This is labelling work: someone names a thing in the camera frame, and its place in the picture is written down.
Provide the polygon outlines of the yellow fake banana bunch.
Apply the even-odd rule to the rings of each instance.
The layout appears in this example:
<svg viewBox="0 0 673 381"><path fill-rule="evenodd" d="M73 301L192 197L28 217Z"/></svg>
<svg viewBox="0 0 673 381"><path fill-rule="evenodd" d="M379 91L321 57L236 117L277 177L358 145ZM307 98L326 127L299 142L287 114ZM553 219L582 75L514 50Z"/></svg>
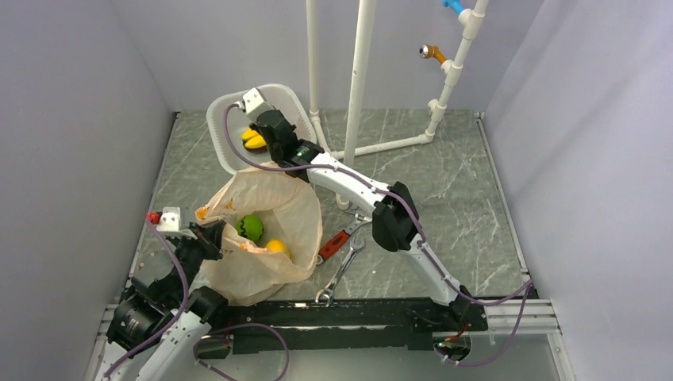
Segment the yellow fake banana bunch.
<svg viewBox="0 0 673 381"><path fill-rule="evenodd" d="M260 133L248 127L240 136L243 147L248 151L266 150L267 143Z"/></svg>

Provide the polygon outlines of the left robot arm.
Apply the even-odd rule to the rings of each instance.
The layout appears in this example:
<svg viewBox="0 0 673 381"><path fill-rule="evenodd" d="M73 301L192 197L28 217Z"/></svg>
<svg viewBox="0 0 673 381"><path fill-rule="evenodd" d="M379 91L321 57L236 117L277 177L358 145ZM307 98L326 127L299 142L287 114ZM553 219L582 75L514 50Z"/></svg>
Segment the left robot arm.
<svg viewBox="0 0 673 381"><path fill-rule="evenodd" d="M229 302L208 286L190 288L205 260L222 257L224 221L190 222L176 230L150 222L171 270L145 282L132 278L106 331L97 380L159 380L208 333L228 322Z"/></svg>

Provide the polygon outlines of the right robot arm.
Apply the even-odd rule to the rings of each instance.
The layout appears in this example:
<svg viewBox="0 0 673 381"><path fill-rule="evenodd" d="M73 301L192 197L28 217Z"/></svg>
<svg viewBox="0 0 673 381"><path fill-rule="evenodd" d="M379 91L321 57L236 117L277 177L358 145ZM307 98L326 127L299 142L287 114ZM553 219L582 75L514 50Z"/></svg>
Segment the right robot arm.
<svg viewBox="0 0 673 381"><path fill-rule="evenodd" d="M280 110L248 111L246 115L267 143L274 162L272 171L284 171L354 203L371 219L374 241L388 252L399 253L425 284L438 305L439 323L446 329L457 329L467 320L470 302L466 289L430 248L405 184L377 182L345 166L317 144L298 138L294 125Z"/></svg>

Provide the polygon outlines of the yellow fake lemon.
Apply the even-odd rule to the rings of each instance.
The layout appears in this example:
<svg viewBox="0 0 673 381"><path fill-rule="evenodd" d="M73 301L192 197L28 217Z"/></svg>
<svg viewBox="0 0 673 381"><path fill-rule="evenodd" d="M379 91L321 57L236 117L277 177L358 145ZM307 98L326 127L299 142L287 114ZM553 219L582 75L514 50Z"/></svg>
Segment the yellow fake lemon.
<svg viewBox="0 0 673 381"><path fill-rule="evenodd" d="M269 240L266 243L265 248L267 250L270 250L270 251L273 251L273 252L281 252L281 253L285 254L288 258L291 258L290 249L281 240L276 240L276 239Z"/></svg>

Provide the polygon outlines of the translucent orange plastic bag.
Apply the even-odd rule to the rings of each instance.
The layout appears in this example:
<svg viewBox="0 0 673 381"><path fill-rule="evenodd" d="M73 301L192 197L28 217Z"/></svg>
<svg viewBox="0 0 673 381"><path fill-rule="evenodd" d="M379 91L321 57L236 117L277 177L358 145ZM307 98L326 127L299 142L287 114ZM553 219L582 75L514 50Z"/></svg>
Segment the translucent orange plastic bag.
<svg viewBox="0 0 673 381"><path fill-rule="evenodd" d="M259 243L240 237L236 222L254 214L264 224ZM196 213L197 222L227 223L219 260L206 260L201 273L210 288L233 306L250 306L271 297L289 283L307 280L314 272L321 247L321 204L306 182L282 172L248 168L238 171ZM291 258L265 248L269 240L283 241Z"/></svg>

